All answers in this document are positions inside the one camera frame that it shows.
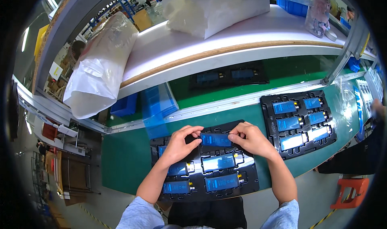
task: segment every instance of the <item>person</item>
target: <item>person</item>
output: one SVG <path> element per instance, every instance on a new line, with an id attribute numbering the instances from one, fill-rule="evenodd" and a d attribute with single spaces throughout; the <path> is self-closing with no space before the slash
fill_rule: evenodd
<path id="1" fill-rule="evenodd" d="M 172 134 L 166 150 L 138 187 L 136 198 L 123 212 L 117 226 L 118 229 L 247 228 L 241 197 L 207 202 L 206 205 L 211 208 L 207 208 L 204 212 L 198 210 L 197 202 L 173 203 L 166 226 L 161 215 L 153 206 L 162 190 L 168 168 L 185 158 L 202 142 L 198 137 L 203 129 L 202 126 L 187 125 Z M 186 144 L 184 138 L 189 134 L 197 139 Z M 262 228 L 297 228 L 299 207 L 296 181 L 277 150 L 257 126 L 246 121 L 239 123 L 231 130 L 228 138 L 246 151 L 267 160 L 272 189 L 279 202 L 279 208 L 268 217 Z M 225 213 L 212 210 L 213 206 Z"/>
<path id="2" fill-rule="evenodd" d="M 152 7 L 151 2 L 149 0 L 136 0 L 139 5 L 148 4 L 149 7 Z"/>
<path id="3" fill-rule="evenodd" d="M 352 25 L 352 21 L 355 17 L 355 12 L 352 8 L 347 6 L 347 12 L 342 12 L 340 15 L 345 21 L 348 22 L 349 25 Z"/>
<path id="4" fill-rule="evenodd" d="M 39 153 L 42 155 L 46 155 L 46 151 L 50 150 L 50 146 L 41 142 L 39 139 L 37 140 L 36 147 L 39 149 Z"/>
<path id="5" fill-rule="evenodd" d="M 335 154 L 315 170 L 321 174 L 374 174 L 382 153 L 386 107 L 374 99 L 371 112 L 378 120 L 373 132 L 363 141 Z"/>

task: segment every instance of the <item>red stool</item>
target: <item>red stool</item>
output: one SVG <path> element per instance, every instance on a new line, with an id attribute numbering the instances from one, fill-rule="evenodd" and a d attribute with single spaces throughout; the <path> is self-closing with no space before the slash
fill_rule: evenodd
<path id="1" fill-rule="evenodd" d="M 331 204 L 331 209 L 348 209 L 360 206 L 365 197 L 365 193 L 367 192 L 369 183 L 370 180 L 368 178 L 339 179 L 337 184 L 341 185 L 340 194 L 336 204 Z M 341 202 L 345 187 L 352 188 L 351 193 L 347 200 Z M 356 190 L 356 194 L 355 197 L 352 198 L 354 190 Z"/>

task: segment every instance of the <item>clear plastic container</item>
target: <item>clear plastic container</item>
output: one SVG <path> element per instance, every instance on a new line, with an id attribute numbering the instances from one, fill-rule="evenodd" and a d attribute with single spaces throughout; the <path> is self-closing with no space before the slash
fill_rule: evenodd
<path id="1" fill-rule="evenodd" d="M 329 0 L 310 0 L 305 18 L 305 27 L 316 37 L 324 37 L 325 30 L 329 29 L 330 8 Z"/>

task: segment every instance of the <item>blue battery label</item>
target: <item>blue battery label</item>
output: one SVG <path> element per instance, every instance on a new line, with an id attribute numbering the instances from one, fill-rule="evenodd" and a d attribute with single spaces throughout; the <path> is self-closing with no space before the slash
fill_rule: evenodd
<path id="1" fill-rule="evenodd" d="M 308 115 L 311 125 L 318 124 L 326 120 L 325 111 L 319 111 Z"/>
<path id="2" fill-rule="evenodd" d="M 251 78 L 254 76 L 253 70 L 232 70 L 231 76 L 234 79 L 245 79 L 245 78 Z"/>
<path id="3" fill-rule="evenodd" d="M 206 178 L 205 183 L 207 192 L 210 192 L 238 187 L 239 179 L 238 174 L 235 173 L 215 178 Z"/>
<path id="4" fill-rule="evenodd" d="M 319 129 L 312 130 L 313 142 L 329 137 L 330 133 L 331 133 L 331 130 L 329 129 L 328 126 L 323 126 L 323 127 L 320 127 Z"/>
<path id="5" fill-rule="evenodd" d="M 214 72 L 196 75 L 196 82 L 216 81 L 217 79 L 219 79 L 219 74 Z"/>
<path id="6" fill-rule="evenodd" d="M 218 146 L 231 147 L 231 141 L 228 139 L 228 134 L 205 134 L 200 133 L 202 145 L 204 146 Z"/>
<path id="7" fill-rule="evenodd" d="M 298 118 L 298 116 L 284 118 L 284 119 L 277 119 L 278 131 L 282 132 L 282 131 L 301 128 L 299 119 L 301 118 Z"/>
<path id="8" fill-rule="evenodd" d="M 162 185 L 163 194 L 187 194 L 190 192 L 191 188 L 188 180 L 166 182 Z"/>
<path id="9" fill-rule="evenodd" d="M 294 101 L 283 101 L 272 103 L 274 114 L 288 113 L 297 111 Z"/>
<path id="10" fill-rule="evenodd" d="M 309 98 L 304 99 L 305 107 L 307 109 L 313 109 L 317 107 L 321 107 L 320 99 L 319 98 Z"/>
<path id="11" fill-rule="evenodd" d="M 178 163 L 172 164 L 168 169 L 167 175 L 168 176 L 187 175 L 186 166 L 187 166 L 186 162 L 178 162 Z"/>
<path id="12" fill-rule="evenodd" d="M 203 171 L 214 171 L 219 169 L 228 169 L 235 167 L 234 154 L 224 154 L 203 159 Z"/>
<path id="13" fill-rule="evenodd" d="M 159 158 L 161 157 L 161 155 L 164 153 L 165 149 L 167 148 L 167 146 L 159 146 Z"/>
<path id="14" fill-rule="evenodd" d="M 281 145 L 281 152 L 286 151 L 288 149 L 293 149 L 295 147 L 300 147 L 304 145 L 306 141 L 305 134 L 296 134 L 289 137 L 282 137 L 279 139 L 279 143 Z"/>

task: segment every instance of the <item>light blue shirt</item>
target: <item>light blue shirt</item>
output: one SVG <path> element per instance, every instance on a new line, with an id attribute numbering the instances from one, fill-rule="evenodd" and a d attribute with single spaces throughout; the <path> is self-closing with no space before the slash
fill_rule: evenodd
<path id="1" fill-rule="evenodd" d="M 293 229 L 298 226 L 298 215 L 300 208 L 298 202 L 292 200 L 284 202 L 280 207 L 271 214 L 261 229 L 286 228 Z M 121 220 L 116 229 L 181 229 L 176 225 L 164 225 L 164 221 L 159 212 L 152 204 L 144 201 L 141 197 L 136 197 L 122 214 Z M 211 229 L 206 226 L 190 226 L 185 229 Z"/>

